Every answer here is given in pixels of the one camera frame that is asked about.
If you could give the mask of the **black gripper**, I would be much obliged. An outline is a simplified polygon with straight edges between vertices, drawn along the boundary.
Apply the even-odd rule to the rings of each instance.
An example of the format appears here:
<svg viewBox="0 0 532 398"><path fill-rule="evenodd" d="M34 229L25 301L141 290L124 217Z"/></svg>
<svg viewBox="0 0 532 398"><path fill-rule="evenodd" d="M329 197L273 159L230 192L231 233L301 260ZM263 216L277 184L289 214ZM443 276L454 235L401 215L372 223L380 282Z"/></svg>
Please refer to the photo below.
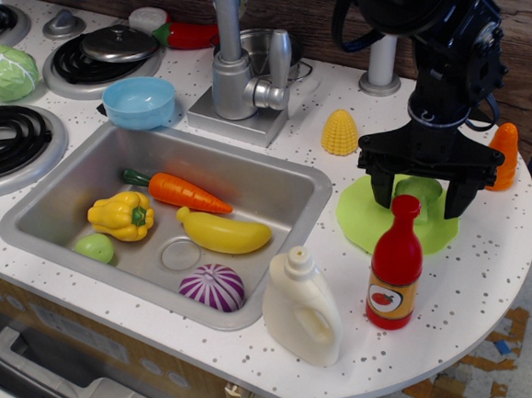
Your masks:
<svg viewBox="0 0 532 398"><path fill-rule="evenodd" d="M449 182L444 219L460 217L481 189L493 185L504 161L500 151L461 132L463 124L470 125L469 115L441 121L426 114L399 129L361 137L358 167L370 176L377 204L391 207L398 174L444 179Z"/></svg>

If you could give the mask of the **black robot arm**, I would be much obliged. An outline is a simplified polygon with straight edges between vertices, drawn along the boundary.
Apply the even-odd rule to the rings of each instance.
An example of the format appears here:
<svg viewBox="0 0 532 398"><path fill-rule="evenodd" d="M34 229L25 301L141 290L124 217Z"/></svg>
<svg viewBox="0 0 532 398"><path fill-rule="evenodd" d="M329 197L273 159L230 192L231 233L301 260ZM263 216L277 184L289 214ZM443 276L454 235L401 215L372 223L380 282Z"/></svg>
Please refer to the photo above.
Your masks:
<svg viewBox="0 0 532 398"><path fill-rule="evenodd" d="M384 36L413 42L417 81L403 127L359 139L358 165L376 202L389 207L396 175L448 182L444 216L461 216L478 191L491 187L504 155L459 130L481 102L495 104L504 86L500 8L493 0L337 0L334 43L346 52Z"/></svg>

